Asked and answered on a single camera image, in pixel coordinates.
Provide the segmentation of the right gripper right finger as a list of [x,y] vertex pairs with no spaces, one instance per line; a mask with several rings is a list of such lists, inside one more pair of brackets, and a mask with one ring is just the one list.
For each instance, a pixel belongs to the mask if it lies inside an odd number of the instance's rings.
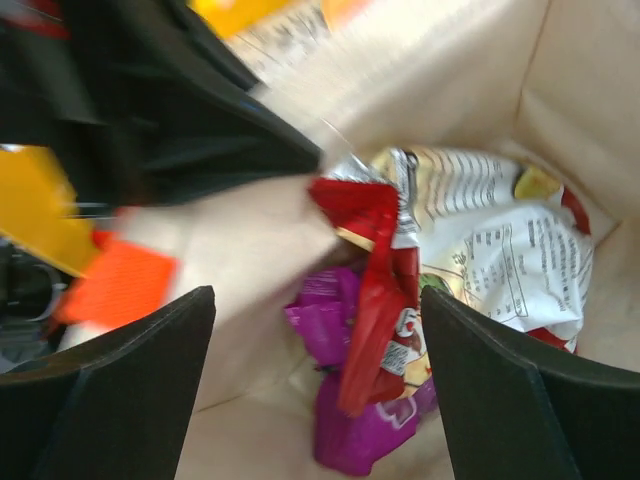
[[455,478],[638,478],[637,373],[561,351],[434,287],[421,312]]

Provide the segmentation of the beige paper grocery bag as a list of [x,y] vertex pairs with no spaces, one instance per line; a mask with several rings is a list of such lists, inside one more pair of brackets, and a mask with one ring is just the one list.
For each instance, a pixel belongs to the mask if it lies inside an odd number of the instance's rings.
[[[578,351],[639,366],[639,5],[378,1],[255,92],[335,158],[392,144],[510,154],[563,178],[597,247]],[[134,211],[125,236],[177,257],[173,297],[217,309],[180,479],[328,479],[311,454],[319,375],[283,318],[317,266],[347,258],[308,178]]]

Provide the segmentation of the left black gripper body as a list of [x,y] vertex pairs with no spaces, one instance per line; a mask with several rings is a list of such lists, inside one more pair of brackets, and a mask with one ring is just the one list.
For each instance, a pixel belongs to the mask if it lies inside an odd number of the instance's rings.
[[5,1],[1,140],[49,149],[81,205],[176,205],[318,169],[183,1]]

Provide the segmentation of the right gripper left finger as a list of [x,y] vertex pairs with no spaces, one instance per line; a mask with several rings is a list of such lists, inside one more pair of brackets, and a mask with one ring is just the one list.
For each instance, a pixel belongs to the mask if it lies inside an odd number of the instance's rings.
[[211,339],[214,290],[1,376],[4,479],[172,479]]

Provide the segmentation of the white red chips bag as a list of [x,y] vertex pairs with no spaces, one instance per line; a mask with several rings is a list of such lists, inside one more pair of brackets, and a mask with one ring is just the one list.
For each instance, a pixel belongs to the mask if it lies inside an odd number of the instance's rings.
[[533,165],[454,148],[350,157],[310,186],[336,234],[397,281],[423,318],[434,287],[486,317],[574,352],[594,243],[580,201]]

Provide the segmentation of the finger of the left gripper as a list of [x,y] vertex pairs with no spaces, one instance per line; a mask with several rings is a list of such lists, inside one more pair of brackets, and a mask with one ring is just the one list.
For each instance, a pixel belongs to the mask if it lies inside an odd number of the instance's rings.
[[98,255],[63,295],[56,322],[115,330],[165,304],[179,270],[175,242],[144,245],[113,230],[94,230],[91,239]]

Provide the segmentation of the purple snack bag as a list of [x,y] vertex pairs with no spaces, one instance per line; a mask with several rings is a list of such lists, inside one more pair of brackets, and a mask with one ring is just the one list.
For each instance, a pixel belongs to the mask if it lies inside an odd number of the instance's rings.
[[346,267],[307,277],[285,314],[326,374],[315,400],[315,460],[369,475],[437,409],[420,314],[397,281]]

